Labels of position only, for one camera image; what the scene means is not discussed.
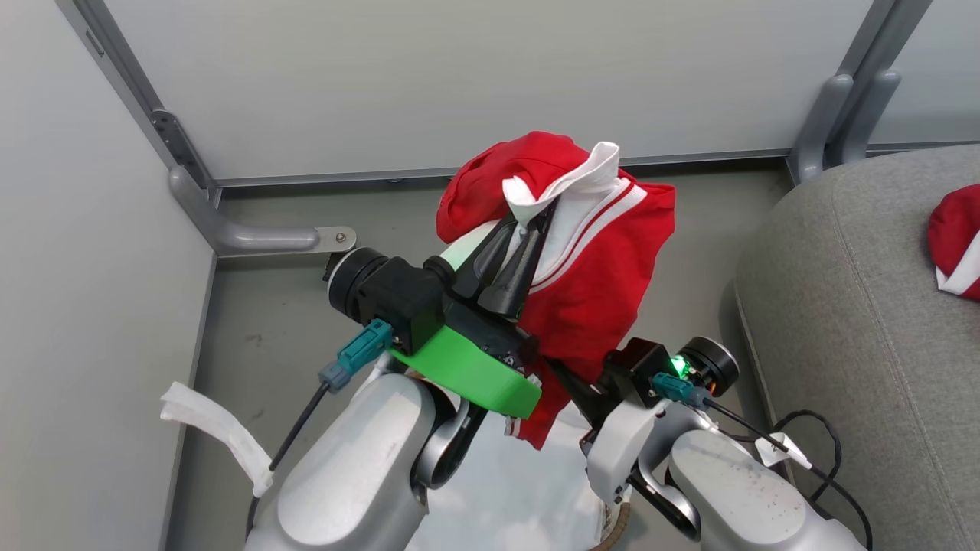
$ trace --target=metal support foot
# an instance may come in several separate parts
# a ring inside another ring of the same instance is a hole
[[[800,185],[823,172],[823,148],[852,86],[854,80],[850,75],[834,75],[820,88],[820,94],[816,96],[787,160],[794,185]]]
[[[894,69],[882,71],[861,94],[834,141],[827,150],[827,160],[834,167],[860,161],[867,155],[867,144],[892,95],[902,82]]]
[[[339,253],[353,249],[357,243],[354,230],[343,225],[261,227],[234,223],[211,206],[205,192],[185,167],[171,169],[169,184],[177,203],[219,258]]]

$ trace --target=gray upholstered fabric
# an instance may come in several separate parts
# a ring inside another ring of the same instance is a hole
[[[876,549],[980,543],[980,303],[936,290],[925,240],[943,196],[976,182],[977,146],[829,171],[776,207],[736,277],[768,414],[830,418]],[[818,423],[787,431],[829,470]],[[862,538],[833,491],[820,503]]]

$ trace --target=teal connector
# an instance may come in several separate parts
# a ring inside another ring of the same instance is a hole
[[[711,393],[691,384],[683,378],[666,373],[658,373],[654,375],[651,383],[658,396],[667,400],[687,404],[700,410],[708,408],[705,405],[705,398],[711,398]]]
[[[358,336],[337,352],[337,361],[330,362],[319,372],[320,382],[329,382],[331,393],[339,392],[347,386],[354,374],[391,348],[391,331],[389,324],[382,320],[372,320]]]

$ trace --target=white cable label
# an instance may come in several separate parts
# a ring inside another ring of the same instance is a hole
[[[160,419],[196,426],[228,446],[238,465],[252,480],[252,495],[262,497],[272,486],[269,454],[225,408],[179,382],[171,384],[170,390],[160,399],[164,401]]]
[[[769,442],[765,441],[764,438],[759,438],[756,440],[756,449],[759,450],[759,458],[762,459],[762,464],[767,467],[772,467],[773,465],[779,463],[780,461],[785,461],[787,459],[792,459],[793,461],[799,463],[809,471],[809,468],[813,464],[807,461],[807,456],[803,455],[800,448],[793,443],[793,440],[786,435],[785,432],[774,432],[769,435],[773,440],[779,442],[780,444],[786,446],[789,449],[789,453],[773,446]]]

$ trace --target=white partition panel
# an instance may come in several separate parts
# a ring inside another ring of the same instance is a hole
[[[0,2],[0,549],[153,551],[214,254],[51,0]]]
[[[902,74],[871,143],[980,140],[980,2],[936,0],[892,67]]]
[[[784,149],[870,0],[107,0],[215,178]]]

